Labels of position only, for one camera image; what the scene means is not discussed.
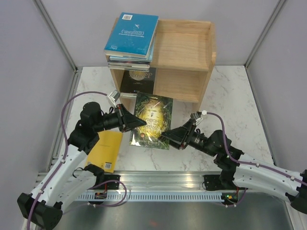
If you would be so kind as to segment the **black Moon and Sixpence book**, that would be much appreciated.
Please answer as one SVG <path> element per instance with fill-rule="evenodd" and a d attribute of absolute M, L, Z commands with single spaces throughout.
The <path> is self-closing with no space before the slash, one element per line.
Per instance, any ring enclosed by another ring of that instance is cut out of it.
<path fill-rule="evenodd" d="M 120 92 L 122 93 L 149 93 L 154 91 L 156 68 L 149 68 L 148 72 L 126 70 L 124 71 Z"/>

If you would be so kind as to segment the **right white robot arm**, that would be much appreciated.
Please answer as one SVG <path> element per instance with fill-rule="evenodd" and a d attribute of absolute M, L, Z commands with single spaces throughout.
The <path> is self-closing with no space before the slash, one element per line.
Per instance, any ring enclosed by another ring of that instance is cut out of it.
<path fill-rule="evenodd" d="M 220 168 L 219 183 L 225 189 L 236 187 L 252 189 L 289 202 L 295 210 L 307 212 L 307 172 L 295 172 L 259 161 L 231 146 L 231 140 L 222 130 L 209 137 L 190 119 L 184 125 L 165 131 L 160 139 L 183 150 L 193 147 L 214 158 Z"/>

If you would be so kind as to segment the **navy blue hardcover book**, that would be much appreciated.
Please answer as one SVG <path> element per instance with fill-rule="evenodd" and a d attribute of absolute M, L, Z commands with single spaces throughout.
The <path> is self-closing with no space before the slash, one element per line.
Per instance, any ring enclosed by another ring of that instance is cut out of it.
<path fill-rule="evenodd" d="M 108 66 L 108 68 L 109 69 L 117 69 L 117 70 L 149 72 L 149 68 L 134 68 L 134 67 L 123 67 L 123 66 Z"/>

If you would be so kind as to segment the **blue Jules Verne book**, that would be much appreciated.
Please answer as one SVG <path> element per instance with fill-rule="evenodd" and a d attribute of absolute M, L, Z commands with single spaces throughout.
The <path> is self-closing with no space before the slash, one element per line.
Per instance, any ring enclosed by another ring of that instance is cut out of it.
<path fill-rule="evenodd" d="M 122 12 L 105 45 L 105 54 L 147 59 L 158 19 L 156 15 Z"/>

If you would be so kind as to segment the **white Great Gatsby book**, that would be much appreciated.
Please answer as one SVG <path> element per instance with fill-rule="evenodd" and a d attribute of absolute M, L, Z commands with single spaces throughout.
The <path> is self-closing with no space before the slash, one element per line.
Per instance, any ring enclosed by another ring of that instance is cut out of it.
<path fill-rule="evenodd" d="M 123 98 L 136 98 L 137 94 L 136 93 L 120 93 L 120 96 Z"/>

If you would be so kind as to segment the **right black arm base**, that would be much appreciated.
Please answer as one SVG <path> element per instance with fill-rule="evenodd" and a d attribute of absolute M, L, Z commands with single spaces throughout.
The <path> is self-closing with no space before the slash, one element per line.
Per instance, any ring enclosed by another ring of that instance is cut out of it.
<path fill-rule="evenodd" d="M 203 185 L 207 191 L 219 191 L 219 190 L 245 190 L 248 188 L 238 187 L 234 184 L 233 174 L 205 174 L 203 177 Z"/>

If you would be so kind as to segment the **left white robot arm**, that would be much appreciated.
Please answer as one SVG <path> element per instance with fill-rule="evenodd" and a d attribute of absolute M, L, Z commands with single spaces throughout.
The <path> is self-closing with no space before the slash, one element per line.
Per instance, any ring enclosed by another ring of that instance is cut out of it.
<path fill-rule="evenodd" d="M 106 184 L 105 171 L 93 164 L 84 167 L 80 175 L 68 183 L 78 165 L 87 158 L 99 141 L 99 132 L 118 128 L 122 133 L 146 125 L 146 121 L 131 114 L 122 104 L 112 113 L 103 113 L 99 103 L 83 106 L 80 120 L 66 140 L 64 154 L 31 193 L 21 193 L 17 199 L 22 216 L 45 230 L 54 229 L 64 210 L 88 189 L 100 189 Z"/>

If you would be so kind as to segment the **green forest cover book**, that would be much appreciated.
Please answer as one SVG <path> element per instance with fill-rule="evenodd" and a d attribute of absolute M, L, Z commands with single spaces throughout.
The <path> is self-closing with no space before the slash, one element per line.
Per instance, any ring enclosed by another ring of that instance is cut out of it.
<path fill-rule="evenodd" d="M 130 133 L 130 145 L 151 148 L 169 149 L 169 141 L 161 137 L 171 128 L 173 99 L 148 93 L 137 93 L 134 115 L 146 122 Z"/>

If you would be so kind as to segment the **dark purple planets book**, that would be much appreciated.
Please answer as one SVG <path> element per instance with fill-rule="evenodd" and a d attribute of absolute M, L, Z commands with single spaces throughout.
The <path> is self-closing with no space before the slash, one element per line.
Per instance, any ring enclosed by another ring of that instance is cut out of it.
<path fill-rule="evenodd" d="M 136 67 L 136 68 L 149 68 L 150 67 L 150 62 L 110 60 L 110 61 L 108 61 L 108 65 L 111 65 L 111 66 Z"/>

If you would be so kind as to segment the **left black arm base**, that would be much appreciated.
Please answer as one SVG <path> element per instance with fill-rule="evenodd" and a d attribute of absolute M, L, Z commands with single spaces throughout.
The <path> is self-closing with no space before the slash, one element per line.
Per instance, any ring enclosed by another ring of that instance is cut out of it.
<path fill-rule="evenodd" d="M 101 183 L 104 183 L 105 181 L 110 180 L 116 180 L 120 181 L 120 175 L 118 174 L 105 174 L 103 177 L 101 177 L 98 181 L 96 181 L 95 185 L 99 185 Z M 117 190 L 119 188 L 118 182 L 108 182 L 106 184 L 100 185 L 99 187 L 96 187 L 95 190 Z"/>

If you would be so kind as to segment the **light blue thin book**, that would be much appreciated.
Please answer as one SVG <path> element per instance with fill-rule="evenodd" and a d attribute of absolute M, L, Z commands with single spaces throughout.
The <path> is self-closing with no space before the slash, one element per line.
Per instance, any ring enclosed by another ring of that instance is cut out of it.
<path fill-rule="evenodd" d="M 104 49 L 105 54 L 112 57 L 140 59 L 151 62 L 153 59 L 154 40 L 150 44 L 141 42 L 124 42 L 122 45 L 109 46 Z"/>

